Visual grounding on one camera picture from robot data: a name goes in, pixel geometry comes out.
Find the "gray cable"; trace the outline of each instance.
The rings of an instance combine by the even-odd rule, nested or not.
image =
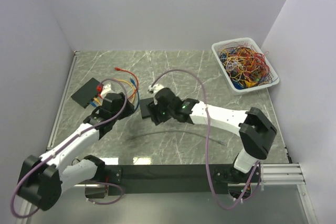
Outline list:
[[[143,137],[143,136],[148,136],[148,135],[153,135],[153,134],[159,134],[159,133],[170,133],[170,132],[182,132],[182,133],[188,133],[188,134],[192,134],[192,135],[195,135],[195,136],[200,136],[202,138],[205,139],[205,136],[201,135],[201,134],[198,134],[196,132],[192,132],[192,131],[182,131],[182,130],[166,130],[166,131],[154,131],[154,132],[147,132],[147,133],[144,133],[144,134],[140,134],[140,135],[136,135],[136,136],[132,136],[130,138],[128,138],[128,140],[132,140],[132,139],[135,139],[135,138],[138,138],[138,137]],[[211,141],[214,141],[220,145],[223,145],[223,146],[227,146],[224,142],[220,141],[220,140],[216,140],[216,139],[213,139],[213,138],[210,138],[209,137],[209,140]]]

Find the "tangled wires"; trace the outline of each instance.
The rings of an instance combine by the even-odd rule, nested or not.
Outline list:
[[[236,89],[247,89],[272,82],[265,55],[246,46],[225,48],[219,51],[218,55]]]

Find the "gray marble surface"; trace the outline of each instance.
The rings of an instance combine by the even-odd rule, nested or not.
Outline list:
[[[233,96],[219,71],[211,51],[82,51],[77,56],[68,86],[64,109],[53,140],[55,147],[67,138],[91,113],[92,106],[83,109],[70,96],[90,78],[102,80],[107,77],[129,80],[130,75],[114,70],[120,67],[134,72],[140,82],[140,97],[151,97],[148,86],[154,78],[167,69],[183,68],[197,74],[205,83],[208,103],[233,110],[260,108],[279,129],[275,113],[266,89],[242,96]],[[174,91],[181,99],[186,97],[202,100],[202,91],[191,76],[174,72],[164,76],[160,82]],[[121,91],[114,84],[116,91]],[[81,157],[92,154],[99,158],[110,158],[113,164],[204,164],[204,138],[187,133],[161,133],[131,137],[146,132],[162,130],[188,130],[205,135],[205,125],[182,124],[173,119],[155,126],[150,119],[141,119],[138,110],[131,117],[118,121],[111,132],[96,144],[87,148]],[[238,136],[211,129],[211,137],[224,141],[226,146],[210,142],[211,163],[232,163],[243,147]],[[286,150],[278,134],[265,163],[287,163]]]

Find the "blue cable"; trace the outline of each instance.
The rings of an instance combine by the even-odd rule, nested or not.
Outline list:
[[[92,106],[94,106],[95,108],[97,107],[97,105],[95,105],[94,102],[90,102],[90,104],[91,104]]]
[[[135,81],[132,79],[132,78],[130,78],[130,80],[131,80],[131,83],[135,86],[135,88],[137,88],[137,85],[135,84]],[[140,95],[139,95],[139,90],[137,90],[136,91],[137,92],[137,94],[138,94],[138,103],[137,103],[137,105],[136,105],[136,107],[135,107],[135,110],[134,111],[136,111],[137,109],[138,109],[138,107],[139,107],[139,104],[140,104]]]

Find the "basket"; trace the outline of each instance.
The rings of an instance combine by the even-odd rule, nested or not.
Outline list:
[[[231,39],[231,40],[226,40],[226,41],[221,41],[221,42],[218,42],[218,43],[214,43],[212,45],[212,51],[214,52],[214,56],[215,56],[215,58],[216,58],[216,60],[219,64],[219,67],[220,67],[223,75],[225,76],[225,80],[227,81],[233,95],[241,95],[241,94],[245,94],[245,93],[248,93],[248,92],[257,91],[257,90],[260,90],[260,89],[265,89],[265,88],[271,87],[271,86],[279,83],[280,80],[279,80],[279,77],[278,77],[277,73],[274,71],[271,64],[265,58],[266,64],[269,66],[270,76],[271,76],[272,82],[269,83],[269,84],[263,84],[263,85],[260,85],[260,86],[247,88],[247,89],[241,89],[241,90],[236,89],[235,86],[232,84],[232,81],[231,81],[229,75],[225,71],[225,69],[223,67],[223,64],[221,63],[221,61],[219,59],[219,55],[218,55],[217,52],[219,50],[223,50],[223,49],[229,48],[229,47],[235,47],[237,45],[239,45],[239,46],[246,45],[246,47],[249,47],[250,49],[262,54],[262,51],[260,50],[260,48],[257,46],[257,44],[254,42],[254,40],[252,40],[251,38]]]

